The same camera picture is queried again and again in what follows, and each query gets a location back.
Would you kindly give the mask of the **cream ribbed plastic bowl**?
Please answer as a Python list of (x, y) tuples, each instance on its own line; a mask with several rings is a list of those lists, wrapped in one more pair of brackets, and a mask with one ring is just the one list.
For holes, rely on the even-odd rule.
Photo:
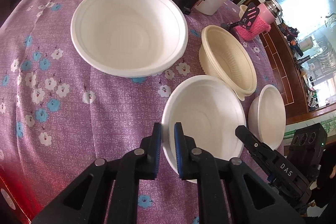
[(224, 28), (209, 25), (201, 33), (199, 62), (206, 75), (224, 81), (244, 101), (257, 87), (256, 70), (240, 42)]

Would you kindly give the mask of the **large white foam bowl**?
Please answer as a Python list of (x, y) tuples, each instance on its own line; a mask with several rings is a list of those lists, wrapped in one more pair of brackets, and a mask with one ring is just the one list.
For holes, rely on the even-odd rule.
[(83, 0), (70, 30), (89, 65), (126, 78), (165, 71), (188, 42), (185, 16), (172, 0)]

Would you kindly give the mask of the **small white foam bowl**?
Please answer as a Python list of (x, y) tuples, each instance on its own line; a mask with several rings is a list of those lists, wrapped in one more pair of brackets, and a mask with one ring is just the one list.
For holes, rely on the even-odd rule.
[(260, 142), (275, 150), (283, 140), (285, 126), (286, 113), (282, 96), (276, 87), (266, 85), (249, 107), (248, 128)]

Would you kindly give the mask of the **small cream cup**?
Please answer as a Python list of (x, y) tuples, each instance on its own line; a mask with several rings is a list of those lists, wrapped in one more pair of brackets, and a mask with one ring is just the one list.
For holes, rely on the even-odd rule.
[(246, 12), (248, 6), (246, 5), (240, 5), (240, 11), (239, 11), (239, 18), (242, 18), (244, 13)]

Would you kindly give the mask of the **purple floral tablecloth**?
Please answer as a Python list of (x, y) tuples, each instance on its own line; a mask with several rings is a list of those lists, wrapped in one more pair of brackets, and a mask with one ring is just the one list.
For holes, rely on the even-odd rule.
[(82, 0), (21, 0), (1, 26), (1, 197), (22, 223), (98, 157), (118, 159), (159, 122), (171, 92), (202, 74), (201, 31), (234, 22), (231, 1), (187, 16), (189, 41), (170, 69), (141, 79), (102, 73), (76, 52), (71, 18)]

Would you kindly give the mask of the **pink knitted thermos bottle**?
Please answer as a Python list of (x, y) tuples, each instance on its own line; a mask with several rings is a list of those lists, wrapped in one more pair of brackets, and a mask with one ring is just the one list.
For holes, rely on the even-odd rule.
[(234, 28), (235, 32), (246, 41), (252, 40), (262, 32), (269, 32), (270, 25), (282, 15), (282, 8), (276, 0), (265, 1), (257, 7), (260, 13), (249, 31), (240, 26)]

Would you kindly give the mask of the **black phone stand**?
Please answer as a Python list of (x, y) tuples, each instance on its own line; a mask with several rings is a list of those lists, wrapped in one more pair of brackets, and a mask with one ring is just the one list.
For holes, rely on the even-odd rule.
[(247, 9), (245, 10), (243, 16), (240, 18), (238, 22), (234, 22), (230, 24), (222, 23), (220, 26), (221, 28), (224, 28), (227, 31), (237, 26), (240, 26), (244, 28), (245, 30), (249, 31), (252, 25), (254, 24), (255, 20), (257, 19), (259, 13), (260, 13), (260, 9), (254, 3), (250, 3), (247, 6)]

